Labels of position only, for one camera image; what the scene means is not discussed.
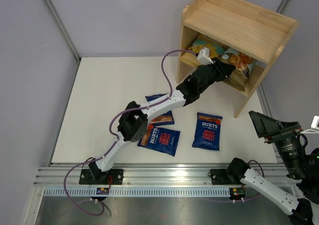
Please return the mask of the light blue cassava chips bag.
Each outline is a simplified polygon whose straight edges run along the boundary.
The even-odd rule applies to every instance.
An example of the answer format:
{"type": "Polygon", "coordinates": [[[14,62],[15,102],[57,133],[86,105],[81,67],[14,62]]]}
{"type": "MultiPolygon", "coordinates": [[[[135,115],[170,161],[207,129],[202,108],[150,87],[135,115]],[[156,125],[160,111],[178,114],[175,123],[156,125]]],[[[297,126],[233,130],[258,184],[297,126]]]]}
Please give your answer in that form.
{"type": "Polygon", "coordinates": [[[246,83],[257,60],[233,48],[228,48],[219,57],[221,62],[235,66],[229,80],[240,91],[244,91],[246,83]]]}

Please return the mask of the blue Burts bag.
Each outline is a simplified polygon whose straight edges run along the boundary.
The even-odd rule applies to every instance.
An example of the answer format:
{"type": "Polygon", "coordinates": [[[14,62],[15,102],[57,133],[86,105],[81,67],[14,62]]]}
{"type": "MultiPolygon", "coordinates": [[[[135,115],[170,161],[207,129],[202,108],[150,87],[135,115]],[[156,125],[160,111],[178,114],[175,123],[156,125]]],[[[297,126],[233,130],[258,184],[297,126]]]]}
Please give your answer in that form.
{"type": "MultiPolygon", "coordinates": [[[[154,94],[145,96],[145,99],[147,102],[156,101],[166,96],[166,94],[154,94]]],[[[156,117],[154,117],[149,123],[153,124],[155,126],[164,126],[164,125],[174,125],[174,117],[171,110],[160,110],[162,113],[158,114],[156,117]]]]}
{"type": "Polygon", "coordinates": [[[198,112],[192,147],[219,151],[222,119],[221,116],[198,112]]]}
{"type": "Polygon", "coordinates": [[[152,124],[148,125],[146,134],[138,142],[138,147],[175,156],[180,132],[172,129],[161,128],[152,124]]]}

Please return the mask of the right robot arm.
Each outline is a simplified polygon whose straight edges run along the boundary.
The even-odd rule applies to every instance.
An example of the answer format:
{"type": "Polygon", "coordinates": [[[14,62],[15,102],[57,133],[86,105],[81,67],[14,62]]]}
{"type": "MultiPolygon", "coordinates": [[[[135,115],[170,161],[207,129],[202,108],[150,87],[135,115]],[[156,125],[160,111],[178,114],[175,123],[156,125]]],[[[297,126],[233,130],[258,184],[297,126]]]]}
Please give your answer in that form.
{"type": "Polygon", "coordinates": [[[306,153],[308,140],[299,122],[283,122],[250,111],[256,134],[273,144],[287,170],[262,177],[251,165],[234,158],[226,169],[227,180],[247,185],[279,207],[294,225],[319,223],[319,151],[306,153]]]}

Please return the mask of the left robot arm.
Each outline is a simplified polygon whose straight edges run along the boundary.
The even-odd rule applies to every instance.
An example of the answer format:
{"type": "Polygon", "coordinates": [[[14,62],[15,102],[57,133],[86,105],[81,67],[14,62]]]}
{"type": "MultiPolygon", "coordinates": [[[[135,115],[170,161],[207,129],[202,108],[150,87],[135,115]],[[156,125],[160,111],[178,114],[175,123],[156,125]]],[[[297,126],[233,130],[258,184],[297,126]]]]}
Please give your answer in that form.
{"type": "Polygon", "coordinates": [[[234,65],[214,58],[209,64],[198,66],[170,93],[144,104],[130,102],[126,109],[111,121],[110,129],[115,120],[119,120],[117,132],[111,132],[113,139],[107,151],[89,163],[90,178],[97,184],[104,183],[107,180],[108,171],[113,167],[116,152],[123,146],[142,139],[146,134],[148,124],[154,118],[167,111],[193,103],[210,85],[224,81],[235,69],[234,65]]]}

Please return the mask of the tan kettle chips bag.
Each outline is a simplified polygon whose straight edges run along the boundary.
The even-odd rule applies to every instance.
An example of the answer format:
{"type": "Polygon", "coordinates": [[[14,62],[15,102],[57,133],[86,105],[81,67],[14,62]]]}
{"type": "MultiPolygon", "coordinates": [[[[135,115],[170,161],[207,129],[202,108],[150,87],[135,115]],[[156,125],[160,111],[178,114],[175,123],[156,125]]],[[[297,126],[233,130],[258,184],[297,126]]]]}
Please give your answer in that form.
{"type": "Polygon", "coordinates": [[[188,49],[193,51],[194,54],[186,52],[180,60],[191,67],[197,68],[223,54],[228,48],[229,46],[200,33],[188,49]]]}

